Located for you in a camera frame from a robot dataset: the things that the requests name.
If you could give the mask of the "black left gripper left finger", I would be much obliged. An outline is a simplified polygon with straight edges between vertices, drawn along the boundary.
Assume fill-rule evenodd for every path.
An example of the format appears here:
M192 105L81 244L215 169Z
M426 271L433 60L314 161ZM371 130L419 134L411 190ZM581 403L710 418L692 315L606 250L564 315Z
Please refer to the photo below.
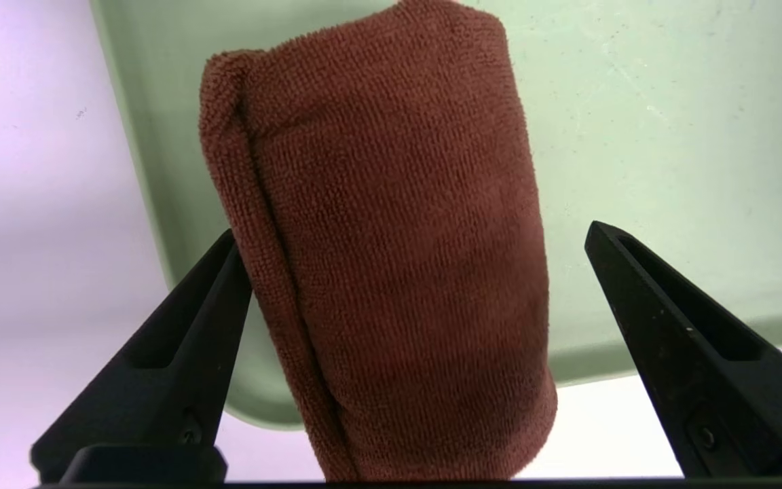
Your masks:
M231 231L31 448L43 485L221 485L215 446L251 283Z

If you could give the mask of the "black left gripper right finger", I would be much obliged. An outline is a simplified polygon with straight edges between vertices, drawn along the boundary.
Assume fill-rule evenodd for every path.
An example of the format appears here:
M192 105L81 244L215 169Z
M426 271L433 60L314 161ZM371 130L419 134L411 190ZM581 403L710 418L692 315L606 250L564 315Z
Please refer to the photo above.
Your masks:
M620 228L584 250L684 476L782 477L781 350Z

